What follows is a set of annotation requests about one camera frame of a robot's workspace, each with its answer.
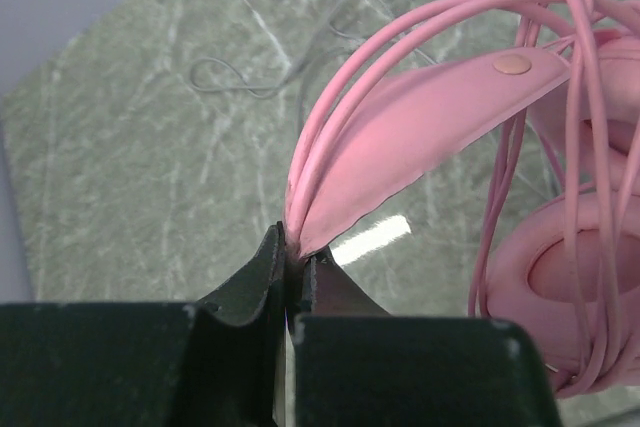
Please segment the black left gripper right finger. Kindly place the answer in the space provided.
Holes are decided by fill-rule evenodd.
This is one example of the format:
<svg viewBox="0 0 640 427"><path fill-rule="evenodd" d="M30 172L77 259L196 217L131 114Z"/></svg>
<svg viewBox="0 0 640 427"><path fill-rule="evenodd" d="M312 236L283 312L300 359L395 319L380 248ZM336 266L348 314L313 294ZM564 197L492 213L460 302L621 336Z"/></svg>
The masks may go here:
<svg viewBox="0 0 640 427"><path fill-rule="evenodd" d="M299 426L559 426L538 352L502 320L392 316L313 256L294 308Z"/></svg>

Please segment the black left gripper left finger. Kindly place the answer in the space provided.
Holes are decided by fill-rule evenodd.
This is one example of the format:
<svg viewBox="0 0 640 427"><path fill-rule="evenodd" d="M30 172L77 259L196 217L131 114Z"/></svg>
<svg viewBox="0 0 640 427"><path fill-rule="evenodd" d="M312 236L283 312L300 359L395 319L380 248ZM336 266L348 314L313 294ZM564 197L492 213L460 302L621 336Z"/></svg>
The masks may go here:
<svg viewBox="0 0 640 427"><path fill-rule="evenodd" d="M5 426L284 424L284 234L196 301L1 308Z"/></svg>

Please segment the pink headphones with cable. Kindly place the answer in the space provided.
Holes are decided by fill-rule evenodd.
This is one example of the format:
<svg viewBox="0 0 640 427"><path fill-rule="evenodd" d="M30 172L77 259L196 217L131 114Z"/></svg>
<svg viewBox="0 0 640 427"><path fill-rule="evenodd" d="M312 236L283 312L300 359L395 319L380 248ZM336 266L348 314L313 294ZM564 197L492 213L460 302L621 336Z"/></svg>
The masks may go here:
<svg viewBox="0 0 640 427"><path fill-rule="evenodd" d="M494 129L468 313L522 326L558 397L637 385L638 0L436 0L379 30L301 131L290 258Z"/></svg>

